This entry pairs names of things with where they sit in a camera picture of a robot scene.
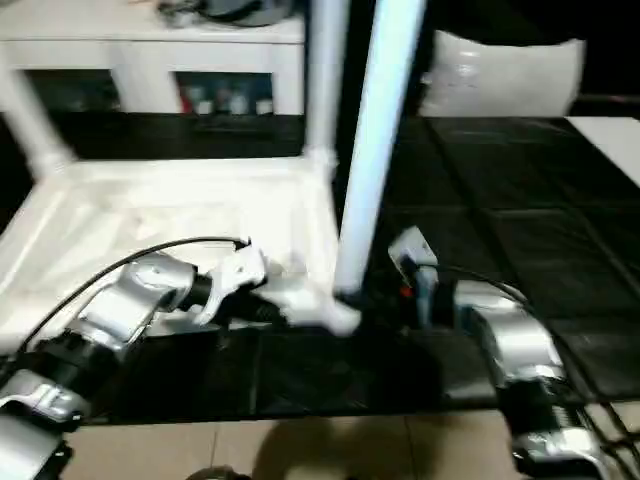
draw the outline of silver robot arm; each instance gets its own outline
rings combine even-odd
[[[438,326],[432,315],[438,272],[426,266],[437,259],[420,231],[407,230],[389,253],[414,286],[421,327]],[[468,334],[485,355],[518,471],[531,478],[610,478],[596,439],[566,404],[571,388],[553,339],[517,300],[519,292],[459,281],[452,296],[446,326]]]
[[[194,323],[202,325],[224,309],[229,297],[239,316],[267,305],[292,326],[319,324],[349,334],[358,325],[359,312],[304,276],[266,280],[265,260],[251,245],[206,275],[162,253],[127,264],[115,283],[99,290],[62,333],[39,342],[30,355],[33,361],[18,366],[1,386],[0,479],[58,478],[72,455],[64,433],[88,417],[98,391],[159,312],[199,305]],[[245,287],[244,296],[234,295],[240,287]]]

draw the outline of white plastic tray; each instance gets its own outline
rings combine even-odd
[[[182,237],[251,238],[270,261],[305,268],[330,290],[338,240],[321,177],[304,158],[70,164],[34,187],[0,238],[0,353],[91,274]],[[206,271],[230,248],[198,244],[170,253]],[[43,336],[58,332],[90,292]],[[187,317],[160,318],[151,334],[188,331]]]

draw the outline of black tiled surface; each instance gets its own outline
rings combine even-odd
[[[171,116],[79,119],[57,121],[89,159],[295,155],[302,142],[301,123],[277,117],[240,133],[209,134]],[[342,161],[334,183],[338,213],[347,186]],[[105,394],[99,420],[494,405],[473,342],[402,329],[412,323],[410,302],[397,294],[399,275],[386,249],[414,224],[441,262],[521,288],[611,399],[639,398],[639,200],[640,189],[564,120],[405,121],[367,272],[362,332],[350,339],[314,330],[231,333],[222,343],[216,334],[147,339]]]
[[[590,209],[586,216],[640,281],[640,207]]]
[[[607,263],[517,267],[523,290],[545,317],[639,310],[638,298]]]
[[[384,192],[385,207],[460,206],[441,154],[424,126],[409,124],[398,135]]]
[[[600,247],[570,211],[494,212],[490,218],[507,257],[516,265],[606,262]]]

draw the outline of beige floor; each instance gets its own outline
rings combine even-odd
[[[621,413],[640,426],[640,404]],[[518,479],[507,442],[496,412],[91,427],[71,436],[63,478],[184,480],[229,465],[254,480]]]

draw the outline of white cabinet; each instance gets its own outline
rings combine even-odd
[[[270,103],[276,114],[303,113],[301,17],[170,30],[153,9],[125,0],[19,0],[0,9],[0,41],[52,109],[178,113],[190,110],[191,95],[214,112],[227,111],[224,97],[235,96],[247,113],[258,102],[261,111]]]

